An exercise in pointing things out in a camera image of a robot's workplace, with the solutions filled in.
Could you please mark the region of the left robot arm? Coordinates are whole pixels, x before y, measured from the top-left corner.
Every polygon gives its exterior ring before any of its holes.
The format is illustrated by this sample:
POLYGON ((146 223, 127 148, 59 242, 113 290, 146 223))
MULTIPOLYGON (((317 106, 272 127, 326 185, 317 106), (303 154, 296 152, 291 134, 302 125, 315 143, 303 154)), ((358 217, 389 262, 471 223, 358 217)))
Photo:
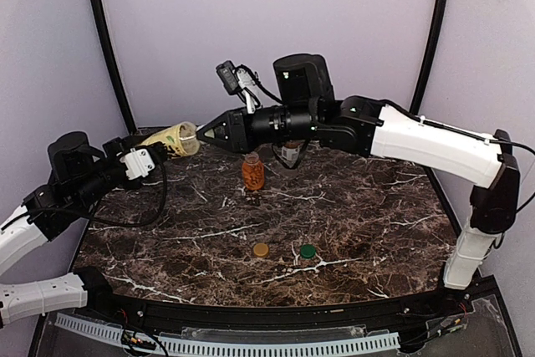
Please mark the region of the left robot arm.
MULTIPOLYGON (((52 242, 69 226, 95 219, 98 202, 116 187, 138 189, 155 168, 163 169, 168 151, 160 142, 131 147, 115 138, 101 149, 83 131, 60 136, 48 146, 48 182, 28 194, 1 225, 1 270, 52 242)), ((112 288, 94 267, 76 269, 43 281, 1 287, 1 324, 62 309, 94 308, 112 288)))

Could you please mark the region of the gold bottle cap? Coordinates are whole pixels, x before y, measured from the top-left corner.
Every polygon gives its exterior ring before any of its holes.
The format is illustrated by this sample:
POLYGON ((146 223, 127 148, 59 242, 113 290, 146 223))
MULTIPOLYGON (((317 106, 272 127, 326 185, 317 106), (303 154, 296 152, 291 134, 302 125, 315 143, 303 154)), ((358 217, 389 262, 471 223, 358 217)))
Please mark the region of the gold bottle cap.
POLYGON ((270 249, 266 243, 259 242, 253 246, 253 254, 257 258, 266 258, 269 255, 270 249))

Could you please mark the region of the green bottle cap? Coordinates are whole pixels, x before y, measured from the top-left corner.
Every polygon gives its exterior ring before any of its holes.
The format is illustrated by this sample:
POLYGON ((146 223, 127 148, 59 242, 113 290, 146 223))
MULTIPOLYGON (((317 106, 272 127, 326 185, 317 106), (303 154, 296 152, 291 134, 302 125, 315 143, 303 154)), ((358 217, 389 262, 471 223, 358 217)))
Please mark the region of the green bottle cap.
POLYGON ((316 247, 312 244, 303 244, 299 248, 299 255, 301 258, 311 259, 316 255, 316 247))

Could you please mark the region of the brown drink bottle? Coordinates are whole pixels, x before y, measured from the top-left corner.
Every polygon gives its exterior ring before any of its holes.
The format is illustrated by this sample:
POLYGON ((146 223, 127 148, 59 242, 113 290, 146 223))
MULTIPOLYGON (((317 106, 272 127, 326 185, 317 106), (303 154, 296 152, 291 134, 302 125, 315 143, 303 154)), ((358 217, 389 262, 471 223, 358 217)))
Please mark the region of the brown drink bottle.
POLYGON ((293 169, 297 162, 300 153, 301 143, 299 141, 288 141, 281 149, 281 157, 283 161, 289 166, 289 169, 284 168, 284 175, 288 179, 292 179, 296 176, 297 170, 293 169))

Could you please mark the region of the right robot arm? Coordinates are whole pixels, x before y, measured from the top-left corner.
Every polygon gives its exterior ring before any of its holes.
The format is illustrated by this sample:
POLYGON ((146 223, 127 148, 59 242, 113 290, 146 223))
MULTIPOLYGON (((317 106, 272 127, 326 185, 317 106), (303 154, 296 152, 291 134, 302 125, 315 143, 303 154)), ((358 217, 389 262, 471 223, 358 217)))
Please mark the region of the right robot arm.
POLYGON ((197 132, 199 140, 247 154, 290 140, 361 157, 413 162, 472 184, 471 215, 446 261, 443 285, 468 287, 495 241, 523 209, 521 173, 508 133, 476 133, 413 115, 387 99, 337 100, 324 57, 293 54, 275 61, 279 96, 273 106, 228 110, 197 132))

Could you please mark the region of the orange juice bottle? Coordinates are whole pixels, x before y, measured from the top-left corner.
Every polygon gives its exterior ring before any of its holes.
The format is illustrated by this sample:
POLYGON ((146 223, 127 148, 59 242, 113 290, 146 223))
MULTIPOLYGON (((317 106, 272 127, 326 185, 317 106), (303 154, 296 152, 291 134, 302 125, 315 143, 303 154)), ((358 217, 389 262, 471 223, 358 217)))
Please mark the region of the orange juice bottle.
POLYGON ((264 187, 264 165, 257 152, 245 155, 242 163, 242 178, 248 190, 258 191, 264 187))

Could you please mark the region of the yellow tea bottle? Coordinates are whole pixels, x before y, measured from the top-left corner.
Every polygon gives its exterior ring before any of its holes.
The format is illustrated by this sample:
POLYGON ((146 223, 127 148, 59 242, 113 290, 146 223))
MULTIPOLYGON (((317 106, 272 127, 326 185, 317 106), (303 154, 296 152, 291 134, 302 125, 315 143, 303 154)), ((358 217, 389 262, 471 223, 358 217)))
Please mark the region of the yellow tea bottle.
POLYGON ((201 148, 201 143, 196 137, 197 127, 183 121, 167 129, 161 130, 140 142, 140 145, 153 145, 161 142, 166 148, 170 159, 195 155, 201 148))

